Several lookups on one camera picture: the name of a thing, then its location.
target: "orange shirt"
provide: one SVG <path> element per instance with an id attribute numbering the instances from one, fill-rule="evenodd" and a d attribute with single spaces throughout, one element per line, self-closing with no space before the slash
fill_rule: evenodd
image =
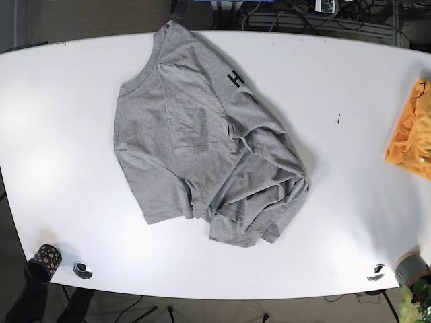
<path id="1" fill-rule="evenodd" d="M 431 180 L 430 82 L 416 82 L 386 149 L 385 160 Z"/>

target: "chair leg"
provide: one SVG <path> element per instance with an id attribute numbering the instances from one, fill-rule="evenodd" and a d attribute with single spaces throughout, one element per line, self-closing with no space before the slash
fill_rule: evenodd
<path id="1" fill-rule="evenodd" d="M 170 319 L 172 320 L 172 323 L 175 323 L 175 319 L 174 319 L 174 309 L 172 307 L 168 307 L 168 312 L 170 315 Z"/>
<path id="2" fill-rule="evenodd" d="M 262 323 L 265 323 L 269 319 L 268 313 L 263 314 L 263 321 Z"/>

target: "white table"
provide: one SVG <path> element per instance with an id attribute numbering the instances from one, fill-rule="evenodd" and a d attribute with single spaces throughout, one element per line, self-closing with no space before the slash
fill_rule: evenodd
<path id="1" fill-rule="evenodd" d="M 431 182 L 383 160 L 431 56 L 289 34 L 204 32 L 293 134 L 308 200 L 274 244 L 208 239 L 204 220 L 147 225 L 114 156 L 119 87 L 152 35 L 54 44 L 0 55 L 0 166 L 27 258 L 44 243 L 53 282 L 121 293 L 275 299 L 395 287 L 391 266 L 418 242 L 431 260 Z M 91 266 L 77 277 L 75 261 Z"/>

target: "gray pot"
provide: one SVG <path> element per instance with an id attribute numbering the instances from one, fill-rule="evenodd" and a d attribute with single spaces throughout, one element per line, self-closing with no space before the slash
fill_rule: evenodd
<path id="1" fill-rule="evenodd" d="M 421 278 L 424 278 L 430 283 L 431 270 L 418 253 L 408 252 L 395 264 L 395 277 L 398 284 L 411 287 L 415 281 Z"/>

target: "patterned cup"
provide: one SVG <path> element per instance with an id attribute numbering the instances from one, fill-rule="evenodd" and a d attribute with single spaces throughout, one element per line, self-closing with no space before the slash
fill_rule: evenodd
<path id="1" fill-rule="evenodd" d="M 53 246 L 44 244 L 27 262 L 26 270 L 33 279 L 41 283 L 48 283 L 60 264 L 60 252 Z"/>

